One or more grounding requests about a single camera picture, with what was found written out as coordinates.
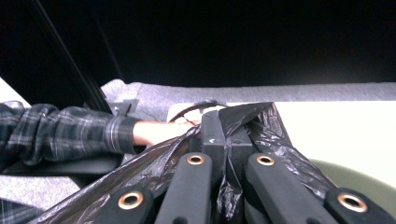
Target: person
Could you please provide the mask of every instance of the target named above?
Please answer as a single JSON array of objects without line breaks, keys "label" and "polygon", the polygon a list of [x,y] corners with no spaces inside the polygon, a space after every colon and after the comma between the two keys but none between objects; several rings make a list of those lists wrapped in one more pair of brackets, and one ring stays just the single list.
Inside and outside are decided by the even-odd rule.
[{"label": "person", "polygon": [[[81,107],[54,105],[24,108],[0,104],[0,173],[15,161],[70,161],[102,153],[132,153],[184,134],[194,123],[166,123],[113,116]],[[42,211],[0,199],[1,223],[26,223]]]}]

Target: plaid shirt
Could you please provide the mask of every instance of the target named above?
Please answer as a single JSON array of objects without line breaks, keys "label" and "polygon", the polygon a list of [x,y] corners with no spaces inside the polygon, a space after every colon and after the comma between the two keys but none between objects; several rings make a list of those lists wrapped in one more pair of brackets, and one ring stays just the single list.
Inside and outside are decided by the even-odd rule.
[{"label": "plaid shirt", "polygon": [[[53,105],[25,109],[19,102],[0,104],[0,172],[16,160],[35,165],[105,152],[134,153],[136,122],[80,107],[60,111]],[[23,223],[39,211],[3,200],[0,204],[0,223]]]}]

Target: white surface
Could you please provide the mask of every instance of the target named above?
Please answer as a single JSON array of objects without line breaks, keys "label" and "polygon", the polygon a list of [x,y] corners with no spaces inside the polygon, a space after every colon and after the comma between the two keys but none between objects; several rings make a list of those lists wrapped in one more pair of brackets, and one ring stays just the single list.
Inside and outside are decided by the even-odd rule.
[{"label": "white surface", "polygon": [[20,101],[25,107],[30,105],[15,92],[2,78],[0,78],[0,103],[6,101]]},{"label": "white surface", "polygon": [[[171,106],[168,119],[189,105]],[[276,108],[291,142],[307,158],[344,166],[396,189],[396,101],[279,102]],[[186,117],[196,116],[197,111]]]}]

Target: black plastic bag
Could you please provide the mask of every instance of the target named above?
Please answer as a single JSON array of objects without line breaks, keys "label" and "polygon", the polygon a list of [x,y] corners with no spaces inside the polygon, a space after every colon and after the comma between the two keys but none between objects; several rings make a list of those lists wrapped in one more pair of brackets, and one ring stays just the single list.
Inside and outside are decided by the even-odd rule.
[{"label": "black plastic bag", "polygon": [[[273,103],[239,105],[219,112],[226,139],[245,125],[258,152],[275,153],[320,201],[336,186],[304,155],[295,149]],[[120,168],[53,206],[33,223],[86,223],[96,219],[110,195],[126,186],[150,189],[154,197],[166,192],[177,168],[178,160],[190,152],[191,139],[201,138],[200,126],[191,128],[179,138],[146,149]],[[243,217],[243,188],[235,174],[230,150],[224,148],[225,160],[219,186],[212,200],[212,221],[241,223]]]}]

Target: gray fabric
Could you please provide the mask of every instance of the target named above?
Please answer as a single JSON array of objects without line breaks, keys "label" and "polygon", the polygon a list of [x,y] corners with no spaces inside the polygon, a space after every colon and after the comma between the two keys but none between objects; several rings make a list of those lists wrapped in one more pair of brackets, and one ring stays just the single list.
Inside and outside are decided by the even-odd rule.
[{"label": "gray fabric", "polygon": [[243,88],[181,88],[143,83],[125,84],[119,79],[102,87],[110,103],[134,99],[129,116],[166,120],[176,103],[206,99],[221,102],[306,102],[306,101],[391,101],[396,100],[396,83],[332,84]]},{"label": "gray fabric", "polygon": [[49,209],[78,191],[68,177],[16,177],[0,175],[0,198]]}]

